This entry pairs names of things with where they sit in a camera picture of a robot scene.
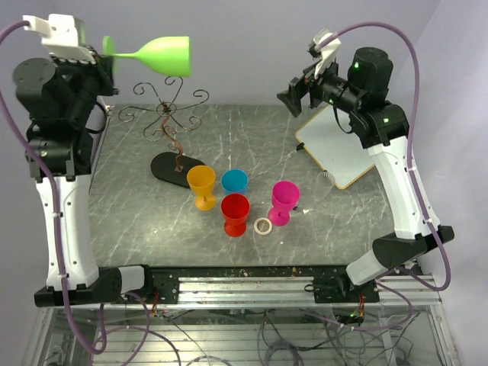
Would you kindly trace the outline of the green plastic wine glass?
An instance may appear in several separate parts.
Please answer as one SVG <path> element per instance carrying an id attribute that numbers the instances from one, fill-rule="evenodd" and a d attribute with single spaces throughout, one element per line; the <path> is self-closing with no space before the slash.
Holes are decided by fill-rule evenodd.
<path id="1" fill-rule="evenodd" d="M 118 53 L 111 37 L 103 38 L 103 51 L 119 59 L 135 59 L 158 74 L 189 77 L 191 74 L 190 37 L 159 37 L 134 53 Z"/>

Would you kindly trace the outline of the pink plastic wine glass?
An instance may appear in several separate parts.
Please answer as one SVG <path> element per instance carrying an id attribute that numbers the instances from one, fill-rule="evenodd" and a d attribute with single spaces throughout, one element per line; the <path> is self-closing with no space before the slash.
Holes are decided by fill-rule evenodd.
<path id="1" fill-rule="evenodd" d="M 285 226 L 290 220 L 290 212 L 300 200 L 300 189 L 292 181 L 277 182 L 271 193 L 272 208 L 268 219 L 274 226 Z"/>

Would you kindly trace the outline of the blue plastic wine glass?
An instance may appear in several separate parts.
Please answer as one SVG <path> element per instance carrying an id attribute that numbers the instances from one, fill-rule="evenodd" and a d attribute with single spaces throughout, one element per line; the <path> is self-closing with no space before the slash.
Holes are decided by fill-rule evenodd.
<path id="1" fill-rule="evenodd" d="M 249 177 L 241 169 L 230 169 L 221 178 L 221 185 L 225 195 L 246 195 L 248 183 Z"/>

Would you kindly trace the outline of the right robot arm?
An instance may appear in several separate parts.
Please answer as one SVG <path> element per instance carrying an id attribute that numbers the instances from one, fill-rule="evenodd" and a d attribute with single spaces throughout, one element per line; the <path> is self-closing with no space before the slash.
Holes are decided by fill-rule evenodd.
<path id="1" fill-rule="evenodd" d="M 312 108 L 326 102 L 346 113 L 351 132 L 373 159 L 393 214 L 393 232 L 374 240 L 366 254 L 347 266 L 348 276 L 336 283 L 337 295 L 350 302 L 362 294 L 364 283 L 434 248 L 443 249 L 454 239 L 454 230 L 441 225 L 422 198 L 422 182 L 407 148 L 409 118 L 387 100 L 393 71 L 389 56 L 375 47 L 359 48 L 343 79 L 335 51 L 311 47 L 309 52 L 315 63 L 292 79 L 278 99 L 294 117 L 301 113 L 305 95 Z"/>

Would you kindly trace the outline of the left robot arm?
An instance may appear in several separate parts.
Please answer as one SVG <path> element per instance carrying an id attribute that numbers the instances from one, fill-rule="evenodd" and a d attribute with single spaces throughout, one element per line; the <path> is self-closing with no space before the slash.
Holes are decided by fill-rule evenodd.
<path id="1" fill-rule="evenodd" d="M 86 124 L 98 97 L 112 96 L 114 59 L 32 58 L 13 71 L 16 98 L 30 126 L 26 159 L 45 217 L 49 266 L 34 295 L 38 307 L 113 303 L 128 292 L 139 303 L 156 292 L 148 265 L 99 268 L 92 251 L 88 193 L 93 137 Z"/>

